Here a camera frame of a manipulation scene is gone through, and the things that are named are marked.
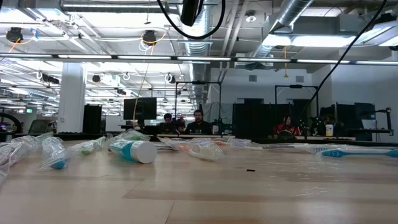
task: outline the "wall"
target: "wall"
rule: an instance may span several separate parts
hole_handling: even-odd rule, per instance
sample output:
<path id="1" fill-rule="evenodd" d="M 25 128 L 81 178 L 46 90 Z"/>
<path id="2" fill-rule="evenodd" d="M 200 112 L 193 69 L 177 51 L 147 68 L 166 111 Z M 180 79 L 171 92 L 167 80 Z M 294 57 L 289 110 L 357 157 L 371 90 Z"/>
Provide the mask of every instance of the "wall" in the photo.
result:
<path id="1" fill-rule="evenodd" d="M 212 80 L 216 80 L 219 70 L 211 69 Z M 311 74 L 306 70 L 287 70 L 288 78 L 285 78 L 285 71 L 279 70 L 255 70 L 229 69 L 222 85 L 221 102 L 237 103 L 238 98 L 262 98 L 264 103 L 275 102 L 275 85 L 311 85 Z M 257 82 L 249 82 L 249 75 L 257 75 Z M 296 76 L 304 76 L 304 83 L 296 83 Z M 278 95 L 278 103 L 286 103 L 287 99 L 307 99 L 311 97 L 307 89 L 284 88 Z M 208 102 L 218 102 L 218 93 L 210 90 Z"/>
<path id="2" fill-rule="evenodd" d="M 386 60 L 398 60 L 398 55 Z M 314 85 L 330 71 L 332 65 L 325 65 L 313 73 Z M 320 108 L 338 102 L 342 104 L 372 103 L 376 110 L 391 107 L 391 123 L 398 129 L 398 72 L 392 66 L 339 65 L 320 90 Z M 386 114 L 376 113 L 377 128 L 387 128 Z M 398 134 L 380 134 L 381 141 L 398 142 Z"/>

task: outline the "black cable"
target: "black cable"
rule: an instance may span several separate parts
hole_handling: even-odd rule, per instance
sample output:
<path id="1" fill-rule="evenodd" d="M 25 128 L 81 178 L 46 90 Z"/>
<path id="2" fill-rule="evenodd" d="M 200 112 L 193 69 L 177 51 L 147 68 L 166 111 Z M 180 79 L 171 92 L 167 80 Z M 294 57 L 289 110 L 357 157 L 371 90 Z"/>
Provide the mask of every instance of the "black cable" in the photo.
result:
<path id="1" fill-rule="evenodd" d="M 311 102 L 313 101 L 313 99 L 315 99 L 315 97 L 318 95 L 320 89 L 322 88 L 323 84 L 326 82 L 326 80 L 330 77 L 330 75 L 336 70 L 337 66 L 340 64 L 340 62 L 344 59 L 344 57 L 346 56 L 346 54 L 348 53 L 348 51 L 352 48 L 352 46 L 355 44 L 355 42 L 361 37 L 361 35 L 363 33 L 365 33 L 367 31 L 367 29 L 372 25 L 372 23 L 377 19 L 377 17 L 380 15 L 381 11 L 384 9 L 384 6 L 386 6 L 387 0 L 383 0 L 383 2 L 380 5 L 379 10 L 377 10 L 377 13 L 375 13 L 375 15 L 373 16 L 373 18 L 368 22 L 368 24 L 366 24 L 366 26 L 361 30 L 361 32 L 359 32 L 359 34 L 355 37 L 355 39 L 349 44 L 349 46 L 347 47 L 347 49 L 344 51 L 343 55 L 340 57 L 340 59 L 337 61 L 337 63 L 335 64 L 335 66 L 330 70 L 330 72 L 326 75 L 326 77 L 322 80 L 321 84 L 319 84 L 316 92 L 313 94 L 313 96 L 311 97 L 311 100 L 307 102 L 307 104 L 304 106 L 304 109 L 301 111 L 300 115 L 298 116 L 299 119 L 301 119 L 304 111 L 307 111 L 307 107 L 309 106 L 309 104 L 311 104 Z"/>
<path id="2" fill-rule="evenodd" d="M 195 15 L 195 20 L 201 13 L 201 9 L 203 8 L 203 2 L 204 2 L 204 0 L 200 0 L 200 2 L 199 2 L 199 10 L 198 10 L 198 13 Z"/>
<path id="3" fill-rule="evenodd" d="M 161 0 L 157 0 L 157 3 L 159 4 L 160 9 L 162 10 L 164 16 L 166 17 L 166 19 L 168 20 L 168 22 L 170 23 L 170 25 L 181 35 L 183 35 L 186 38 L 189 39 L 193 39 L 193 40 L 202 40 L 205 39 L 211 35 L 213 35 L 221 26 L 221 24 L 223 23 L 223 19 L 224 19 L 224 14 L 225 14 L 225 2 L 226 0 L 221 0 L 221 15 L 220 15 L 220 19 L 217 23 L 217 26 L 210 31 L 209 33 L 205 34 L 205 35 L 201 35 L 199 37 L 196 36 L 192 36 L 192 35 L 188 35 L 186 33 L 184 33 L 182 30 L 180 30 L 175 24 L 174 22 L 170 19 L 169 15 L 167 14 L 166 10 L 163 7 L 162 1 Z"/>

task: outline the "silver duct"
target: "silver duct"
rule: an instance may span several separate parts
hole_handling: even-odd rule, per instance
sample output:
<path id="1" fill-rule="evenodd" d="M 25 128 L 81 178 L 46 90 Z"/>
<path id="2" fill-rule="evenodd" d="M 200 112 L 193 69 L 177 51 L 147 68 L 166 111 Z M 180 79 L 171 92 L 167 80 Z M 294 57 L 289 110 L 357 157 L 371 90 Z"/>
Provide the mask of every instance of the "silver duct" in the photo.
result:
<path id="1" fill-rule="evenodd" d="M 306 8 L 309 7 L 313 1 L 314 0 L 284 0 L 282 5 L 280 6 L 279 12 L 277 12 L 277 17 L 275 18 L 274 22 L 267 28 L 266 36 L 263 38 L 267 38 L 267 35 L 272 31 L 275 31 L 282 27 L 292 26 L 294 22 L 301 16 L 304 10 L 306 10 Z M 260 44 L 257 49 L 250 55 L 250 57 L 266 57 L 269 52 L 271 52 L 273 47 L 275 46 Z M 259 64 L 252 63 L 246 65 L 246 69 L 253 70 L 256 68 L 256 65 Z"/>
<path id="2" fill-rule="evenodd" d="M 206 34 L 210 28 L 210 8 L 203 6 L 202 12 L 198 15 L 192 27 L 182 26 L 182 30 L 189 34 L 200 36 Z M 190 42 L 185 44 L 185 50 L 189 56 L 208 56 L 209 44 L 203 42 Z M 208 81 L 210 80 L 210 66 L 203 63 L 190 64 L 191 81 Z M 193 85 L 193 93 L 196 99 L 202 99 L 202 86 Z"/>

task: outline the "table surface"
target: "table surface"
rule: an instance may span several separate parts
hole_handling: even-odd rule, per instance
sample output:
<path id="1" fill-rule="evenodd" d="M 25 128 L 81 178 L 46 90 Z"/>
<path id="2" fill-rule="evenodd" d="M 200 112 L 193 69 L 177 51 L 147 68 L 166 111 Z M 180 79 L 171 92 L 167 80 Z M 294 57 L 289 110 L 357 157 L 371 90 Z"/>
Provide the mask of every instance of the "table surface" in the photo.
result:
<path id="1" fill-rule="evenodd" d="M 46 172 L 34 154 L 11 167 L 0 223 L 398 223 L 396 159 L 222 150 L 216 162 L 159 151 L 152 164 L 103 151 Z"/>

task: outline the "person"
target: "person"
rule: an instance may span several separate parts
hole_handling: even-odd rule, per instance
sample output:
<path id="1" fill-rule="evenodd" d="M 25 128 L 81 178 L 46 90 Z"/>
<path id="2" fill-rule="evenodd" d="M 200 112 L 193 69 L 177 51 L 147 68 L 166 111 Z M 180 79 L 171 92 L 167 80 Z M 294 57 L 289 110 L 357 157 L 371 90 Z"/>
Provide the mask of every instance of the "person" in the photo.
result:
<path id="1" fill-rule="evenodd" d="M 211 134 L 211 126 L 203 120 L 203 112 L 195 110 L 193 116 L 195 117 L 195 122 L 187 125 L 185 134 Z"/>
<path id="2" fill-rule="evenodd" d="M 164 122 L 159 124 L 160 132 L 162 133 L 174 133 L 175 126 L 172 124 L 172 115 L 167 113 L 163 116 Z"/>
<path id="3" fill-rule="evenodd" d="M 177 131 L 178 133 L 184 133 L 185 131 L 185 120 L 184 117 L 180 117 L 177 121 Z"/>
<path id="4" fill-rule="evenodd" d="M 294 131 L 293 133 L 294 136 L 300 135 L 300 128 L 299 127 L 295 128 L 294 126 L 292 126 L 292 120 L 289 115 L 285 116 L 284 122 L 278 125 L 277 134 L 279 134 L 281 131 L 290 131 L 291 133 Z"/>

